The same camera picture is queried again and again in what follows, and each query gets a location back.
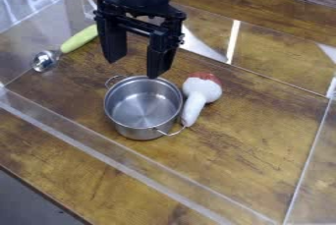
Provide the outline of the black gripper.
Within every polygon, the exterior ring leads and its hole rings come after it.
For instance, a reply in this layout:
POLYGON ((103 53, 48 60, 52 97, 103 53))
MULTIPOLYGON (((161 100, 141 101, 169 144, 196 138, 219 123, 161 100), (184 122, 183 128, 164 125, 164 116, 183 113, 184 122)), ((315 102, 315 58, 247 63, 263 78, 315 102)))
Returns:
POLYGON ((132 7, 120 0, 96 1, 95 20, 107 61, 115 63, 127 56, 128 31, 147 36, 147 76, 156 79, 172 67, 184 41, 181 27, 187 14, 169 4, 132 7))

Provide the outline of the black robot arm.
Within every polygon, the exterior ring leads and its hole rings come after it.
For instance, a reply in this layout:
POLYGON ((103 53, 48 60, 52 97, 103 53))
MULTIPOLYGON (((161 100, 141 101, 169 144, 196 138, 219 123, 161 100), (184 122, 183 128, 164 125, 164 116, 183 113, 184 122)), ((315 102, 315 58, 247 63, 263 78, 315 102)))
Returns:
POLYGON ((147 36, 147 76, 156 79, 172 66, 184 42, 187 14, 169 0, 96 0, 95 20, 103 53, 109 63, 127 56, 127 33, 147 36))

